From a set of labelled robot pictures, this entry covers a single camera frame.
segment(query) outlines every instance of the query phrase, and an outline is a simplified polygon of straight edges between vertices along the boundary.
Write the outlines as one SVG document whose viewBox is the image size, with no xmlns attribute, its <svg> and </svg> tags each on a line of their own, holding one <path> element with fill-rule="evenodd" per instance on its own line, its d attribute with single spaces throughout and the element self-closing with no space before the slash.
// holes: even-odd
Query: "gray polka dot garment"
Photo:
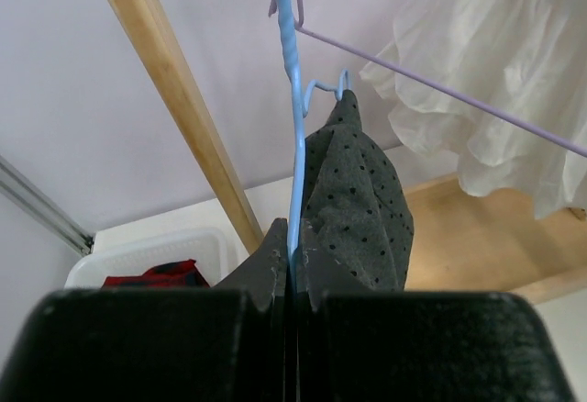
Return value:
<svg viewBox="0 0 587 402">
<path fill-rule="evenodd" d="M 354 93 L 305 146 L 303 217 L 318 241 L 371 289 L 403 290 L 414 221 L 395 169 L 361 130 Z"/>
</svg>

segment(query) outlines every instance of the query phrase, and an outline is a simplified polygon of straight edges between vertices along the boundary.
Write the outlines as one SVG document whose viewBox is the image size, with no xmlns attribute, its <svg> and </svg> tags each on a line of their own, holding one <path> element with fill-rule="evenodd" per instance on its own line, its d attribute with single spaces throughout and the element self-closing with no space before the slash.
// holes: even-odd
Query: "white ruffled fabric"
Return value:
<svg viewBox="0 0 587 402">
<path fill-rule="evenodd" d="M 587 146 L 587 0 L 409 0 L 379 58 Z M 512 187 L 535 216 L 587 207 L 587 159 L 369 63 L 413 151 L 451 150 L 470 195 Z"/>
</svg>

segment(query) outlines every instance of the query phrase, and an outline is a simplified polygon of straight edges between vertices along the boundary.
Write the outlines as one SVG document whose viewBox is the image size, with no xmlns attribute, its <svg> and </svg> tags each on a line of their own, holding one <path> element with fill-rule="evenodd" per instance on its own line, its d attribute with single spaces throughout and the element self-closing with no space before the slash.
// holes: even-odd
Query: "red and black fabric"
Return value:
<svg viewBox="0 0 587 402">
<path fill-rule="evenodd" d="M 108 276 L 103 287 L 210 287 L 195 267 L 195 260 L 168 262 L 140 276 Z"/>
</svg>

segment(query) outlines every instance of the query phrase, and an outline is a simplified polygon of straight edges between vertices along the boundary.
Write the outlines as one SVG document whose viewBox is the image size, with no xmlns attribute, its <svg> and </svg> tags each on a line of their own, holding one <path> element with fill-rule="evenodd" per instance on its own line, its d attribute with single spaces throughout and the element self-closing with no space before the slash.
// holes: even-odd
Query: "white plastic basket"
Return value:
<svg viewBox="0 0 587 402">
<path fill-rule="evenodd" d="M 210 285 L 216 285 L 229 274 L 224 234 L 218 229 L 186 229 L 93 253 L 73 266 L 65 287 L 101 287 L 107 276 L 141 275 L 159 264 L 189 259 L 196 261 Z"/>
</svg>

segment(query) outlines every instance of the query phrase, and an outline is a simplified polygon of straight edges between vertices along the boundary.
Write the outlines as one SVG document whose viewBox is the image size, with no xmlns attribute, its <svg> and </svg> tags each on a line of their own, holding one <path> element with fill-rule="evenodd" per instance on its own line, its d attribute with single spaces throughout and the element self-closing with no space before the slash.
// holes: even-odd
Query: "blue hanger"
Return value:
<svg viewBox="0 0 587 402">
<path fill-rule="evenodd" d="M 295 19 L 292 11 L 292 0 L 276 0 L 280 37 L 282 40 L 283 62 L 285 72 L 292 85 L 293 128 L 295 131 L 295 158 L 293 163 L 292 201 L 290 203 L 289 226 L 287 229 L 287 259 L 293 292 L 296 292 L 295 251 L 300 240 L 300 221 L 302 216 L 302 194 L 305 175 L 305 131 L 304 117 L 308 114 L 310 100 L 315 88 L 334 92 L 336 99 L 342 98 L 345 88 L 350 88 L 349 71 L 343 70 L 338 78 L 338 86 L 322 84 L 317 80 L 310 82 L 302 95 L 302 73 L 295 39 Z"/>
</svg>

